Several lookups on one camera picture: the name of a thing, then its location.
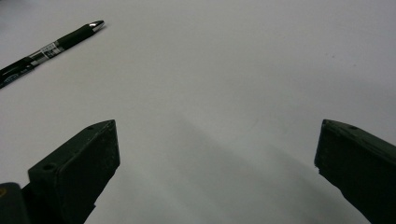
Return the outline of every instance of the screw hole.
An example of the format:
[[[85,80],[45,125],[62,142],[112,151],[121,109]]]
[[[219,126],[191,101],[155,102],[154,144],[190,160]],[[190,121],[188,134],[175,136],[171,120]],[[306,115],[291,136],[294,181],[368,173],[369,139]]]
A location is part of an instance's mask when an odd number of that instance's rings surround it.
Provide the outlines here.
[[[53,170],[55,167],[56,167],[56,164],[55,164],[55,163],[49,163],[49,164],[47,164],[47,165],[45,165],[45,166],[43,167],[43,170],[49,171],[49,170]]]

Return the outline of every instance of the table surface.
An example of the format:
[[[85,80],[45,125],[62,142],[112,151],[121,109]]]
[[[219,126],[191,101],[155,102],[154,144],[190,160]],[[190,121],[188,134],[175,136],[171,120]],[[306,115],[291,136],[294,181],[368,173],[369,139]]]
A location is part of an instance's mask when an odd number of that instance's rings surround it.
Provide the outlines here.
[[[87,224],[368,223],[314,165],[323,119],[396,144],[396,2],[0,0],[0,67],[106,28],[0,90],[0,182],[117,122]]]

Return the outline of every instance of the black pen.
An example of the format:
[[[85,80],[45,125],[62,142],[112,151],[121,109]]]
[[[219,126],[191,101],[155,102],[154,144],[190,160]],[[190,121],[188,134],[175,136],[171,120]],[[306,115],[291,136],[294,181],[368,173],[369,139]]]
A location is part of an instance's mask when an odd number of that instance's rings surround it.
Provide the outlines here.
[[[20,59],[19,61],[0,70],[0,89],[29,73],[35,67],[43,62],[55,57],[67,49],[75,46],[79,42],[96,34],[98,30],[105,24],[104,21],[95,21],[86,24],[75,32],[65,35],[64,37],[48,44],[46,47],[36,51],[35,53]]]

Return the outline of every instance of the white table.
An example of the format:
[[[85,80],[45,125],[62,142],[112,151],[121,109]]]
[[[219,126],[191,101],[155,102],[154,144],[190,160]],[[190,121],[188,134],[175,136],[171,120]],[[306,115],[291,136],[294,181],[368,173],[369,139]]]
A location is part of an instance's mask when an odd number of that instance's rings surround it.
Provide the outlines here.
[[[106,28],[0,90],[0,182],[115,119],[87,224],[367,223],[314,166],[335,119],[396,144],[396,2],[0,0],[0,67]]]

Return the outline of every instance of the pen tip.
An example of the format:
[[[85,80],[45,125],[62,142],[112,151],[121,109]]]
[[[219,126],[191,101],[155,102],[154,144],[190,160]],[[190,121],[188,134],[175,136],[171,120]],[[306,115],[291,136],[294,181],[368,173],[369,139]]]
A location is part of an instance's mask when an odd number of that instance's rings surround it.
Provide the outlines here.
[[[102,28],[103,25],[105,25],[104,21],[94,21],[90,23],[90,26],[94,32],[100,30],[100,28]]]

